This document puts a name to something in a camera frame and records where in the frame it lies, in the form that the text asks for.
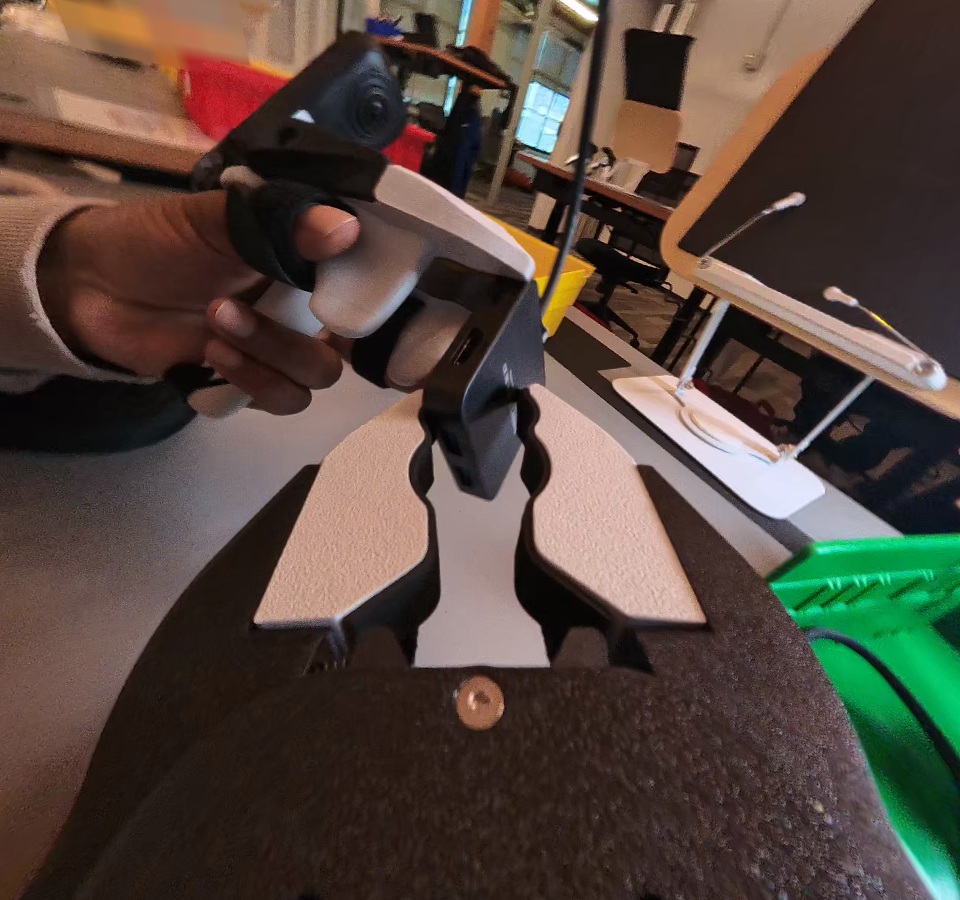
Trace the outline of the green plastic bin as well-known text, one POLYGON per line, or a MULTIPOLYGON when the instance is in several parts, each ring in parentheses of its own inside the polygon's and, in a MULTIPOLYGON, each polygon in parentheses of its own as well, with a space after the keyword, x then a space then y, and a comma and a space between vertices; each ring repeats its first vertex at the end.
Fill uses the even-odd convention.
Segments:
POLYGON ((815 543, 767 582, 843 702, 921 881, 958 898, 958 534, 815 543))

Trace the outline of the white panel stand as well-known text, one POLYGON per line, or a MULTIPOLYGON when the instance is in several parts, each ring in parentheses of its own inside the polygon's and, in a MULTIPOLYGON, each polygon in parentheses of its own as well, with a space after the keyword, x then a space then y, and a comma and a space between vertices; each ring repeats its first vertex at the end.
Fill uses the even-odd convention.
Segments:
POLYGON ((824 299, 858 310, 879 331, 848 325, 715 257, 719 249, 756 224, 797 209, 806 201, 807 196, 796 190, 770 202, 697 258, 697 284, 712 293, 716 301, 678 377, 633 376, 612 381, 615 394, 632 409, 740 501, 774 520, 788 519, 825 495, 821 480, 798 458, 874 381, 897 381, 934 392, 943 390, 948 381, 938 360, 840 288, 827 287, 824 299), (799 337, 822 353, 852 360, 862 375, 794 445, 773 444, 694 384, 696 367, 732 304, 755 308, 758 318, 771 321, 774 327, 799 337))

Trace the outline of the black hdmi switch hub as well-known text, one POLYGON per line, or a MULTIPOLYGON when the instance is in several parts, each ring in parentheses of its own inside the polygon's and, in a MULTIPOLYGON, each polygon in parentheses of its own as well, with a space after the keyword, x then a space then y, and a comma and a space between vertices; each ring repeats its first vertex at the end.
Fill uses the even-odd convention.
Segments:
POLYGON ((578 158, 557 257, 543 294, 536 282, 496 277, 452 260, 428 271, 426 285, 469 311, 422 389, 420 419, 443 452, 457 486, 497 497, 521 446, 519 401, 545 379, 544 316, 564 271, 579 220, 594 136, 613 0, 599 0, 582 102, 578 158))

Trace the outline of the black textured pad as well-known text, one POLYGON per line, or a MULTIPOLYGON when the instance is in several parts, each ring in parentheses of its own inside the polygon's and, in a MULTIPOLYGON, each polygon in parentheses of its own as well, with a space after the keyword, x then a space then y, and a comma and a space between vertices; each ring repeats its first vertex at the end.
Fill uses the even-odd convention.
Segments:
POLYGON ((117 454, 174 437, 197 412, 165 381, 53 378, 1 395, 1 449, 60 455, 117 454))

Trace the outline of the yellow plastic bin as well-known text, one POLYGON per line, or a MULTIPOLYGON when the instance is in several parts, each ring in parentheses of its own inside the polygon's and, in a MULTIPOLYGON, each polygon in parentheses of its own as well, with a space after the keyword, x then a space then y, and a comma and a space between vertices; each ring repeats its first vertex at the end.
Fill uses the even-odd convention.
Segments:
MULTIPOLYGON (((485 216, 502 227, 532 257, 534 282, 538 294, 543 295, 557 260, 558 248, 547 244, 534 234, 526 233, 506 221, 495 218, 491 213, 485 212, 485 216)), ((548 338, 556 334, 568 310, 577 301, 593 274, 594 267, 590 263, 577 257, 573 252, 567 254, 550 304, 542 315, 548 338)))

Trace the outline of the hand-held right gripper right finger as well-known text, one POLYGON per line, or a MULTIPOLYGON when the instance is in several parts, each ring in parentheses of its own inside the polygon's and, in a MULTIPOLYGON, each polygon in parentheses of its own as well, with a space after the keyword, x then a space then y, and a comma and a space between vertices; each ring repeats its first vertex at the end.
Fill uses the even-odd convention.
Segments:
POLYGON ((544 385, 531 385, 518 410, 529 498, 515 594, 550 664, 576 630, 616 667, 647 665, 642 631, 705 630, 708 616, 630 453, 544 385))

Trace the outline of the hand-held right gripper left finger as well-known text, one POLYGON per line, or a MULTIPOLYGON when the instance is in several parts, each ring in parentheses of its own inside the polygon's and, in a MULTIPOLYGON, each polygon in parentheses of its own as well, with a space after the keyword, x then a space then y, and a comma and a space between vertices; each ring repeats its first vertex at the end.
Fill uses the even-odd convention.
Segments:
POLYGON ((433 448, 412 393, 330 450, 253 616, 261 630, 324 630, 347 658, 385 628, 412 664, 438 605, 433 448))

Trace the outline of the clear stand with tools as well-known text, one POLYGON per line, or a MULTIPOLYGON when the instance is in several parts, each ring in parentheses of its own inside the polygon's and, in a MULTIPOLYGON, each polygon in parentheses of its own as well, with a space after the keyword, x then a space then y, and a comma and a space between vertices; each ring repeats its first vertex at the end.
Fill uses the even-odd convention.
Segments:
POLYGON ((650 171, 648 162, 619 157, 609 146, 597 148, 586 167, 585 179, 633 195, 650 171))

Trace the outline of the background standing desk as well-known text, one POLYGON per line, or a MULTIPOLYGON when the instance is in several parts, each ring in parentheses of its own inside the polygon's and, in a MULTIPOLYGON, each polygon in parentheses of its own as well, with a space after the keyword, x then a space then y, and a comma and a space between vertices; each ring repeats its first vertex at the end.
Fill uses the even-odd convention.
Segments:
POLYGON ((448 190, 443 185, 443 138, 448 117, 461 90, 473 88, 480 95, 483 141, 475 169, 484 147, 485 129, 490 127, 491 135, 496 140, 502 138, 507 118, 515 108, 518 85, 501 66, 482 51, 468 45, 450 44, 440 47, 434 16, 419 13, 414 15, 414 19, 416 30, 413 32, 402 32, 398 24, 388 18, 367 18, 365 29, 387 54, 402 92, 408 91, 415 78, 438 80, 442 86, 453 88, 449 105, 444 101, 435 103, 429 100, 414 100, 411 95, 405 97, 409 124, 436 134, 435 142, 424 156, 420 174, 448 190))

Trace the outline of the black panel with wooden rim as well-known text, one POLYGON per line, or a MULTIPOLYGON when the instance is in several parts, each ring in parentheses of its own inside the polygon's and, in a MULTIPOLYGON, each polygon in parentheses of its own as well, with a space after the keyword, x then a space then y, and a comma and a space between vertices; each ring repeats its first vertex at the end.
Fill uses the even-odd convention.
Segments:
POLYGON ((874 0, 755 104, 670 269, 958 419, 958 0, 874 0))

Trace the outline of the black office chair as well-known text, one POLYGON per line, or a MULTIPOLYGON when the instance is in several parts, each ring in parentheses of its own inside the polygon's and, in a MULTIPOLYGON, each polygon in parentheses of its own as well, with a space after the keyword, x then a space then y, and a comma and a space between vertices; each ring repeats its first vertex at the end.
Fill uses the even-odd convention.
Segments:
POLYGON ((617 289, 627 289, 633 294, 637 287, 653 290, 664 296, 670 294, 666 289, 666 269, 661 265, 650 264, 636 259, 630 253, 623 253, 615 246, 596 238, 582 237, 575 243, 576 252, 590 264, 599 276, 595 289, 598 298, 590 301, 578 301, 577 309, 590 316, 607 330, 619 327, 630 338, 630 347, 640 350, 640 336, 611 307, 611 299, 617 289))

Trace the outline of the person's left hand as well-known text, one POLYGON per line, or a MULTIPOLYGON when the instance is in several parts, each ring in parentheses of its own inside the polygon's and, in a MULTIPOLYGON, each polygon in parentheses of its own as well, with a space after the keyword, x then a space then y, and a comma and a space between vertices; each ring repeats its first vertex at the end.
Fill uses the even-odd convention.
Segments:
POLYGON ((209 366, 254 408, 293 415, 340 379, 347 343, 254 310, 270 285, 234 249, 222 190, 80 210, 37 262, 44 311, 76 356, 144 378, 209 366))

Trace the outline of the plywood and black chair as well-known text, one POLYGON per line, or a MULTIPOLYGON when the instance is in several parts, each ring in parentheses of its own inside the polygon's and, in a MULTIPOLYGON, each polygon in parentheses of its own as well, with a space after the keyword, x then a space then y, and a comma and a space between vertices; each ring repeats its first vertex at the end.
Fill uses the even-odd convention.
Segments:
POLYGON ((672 167, 692 44, 693 38, 685 34, 624 31, 625 98, 612 133, 617 157, 644 163, 658 174, 672 167))

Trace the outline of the blue cloth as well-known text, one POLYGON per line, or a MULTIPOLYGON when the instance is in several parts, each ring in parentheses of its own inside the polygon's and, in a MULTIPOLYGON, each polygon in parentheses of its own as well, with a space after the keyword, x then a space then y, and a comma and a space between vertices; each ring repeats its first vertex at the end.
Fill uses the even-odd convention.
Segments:
POLYGON ((483 142, 478 90, 461 90, 447 118, 443 142, 442 185, 456 197, 464 199, 483 142))

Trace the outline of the red plastic bin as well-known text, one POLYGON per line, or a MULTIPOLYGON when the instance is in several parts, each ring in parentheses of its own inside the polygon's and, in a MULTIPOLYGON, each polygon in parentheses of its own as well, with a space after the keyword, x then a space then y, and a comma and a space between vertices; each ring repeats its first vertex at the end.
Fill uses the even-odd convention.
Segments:
MULTIPOLYGON (((248 115, 282 89, 291 77, 258 64, 182 54, 178 86, 186 116, 212 141, 221 141, 248 115)), ((401 135, 382 148, 390 162, 420 173, 436 134, 407 123, 401 135)))

